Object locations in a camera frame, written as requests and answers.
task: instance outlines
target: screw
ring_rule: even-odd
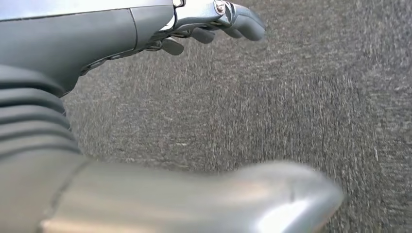
[[[216,0],[215,1],[215,10],[219,15],[223,15],[226,7],[224,5],[224,2],[222,0]]]
[[[183,6],[184,3],[182,0],[172,0],[172,2],[175,7]]]

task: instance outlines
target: silver metal panel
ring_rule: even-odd
[[[0,21],[157,5],[172,0],[1,0]]]
[[[268,163],[223,176],[91,164],[73,180],[43,233],[315,232],[343,193],[302,165]]]

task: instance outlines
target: lever pivot bolt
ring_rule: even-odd
[[[223,15],[225,13],[226,7],[224,5],[224,1],[216,0],[215,1],[215,10],[219,15]]]

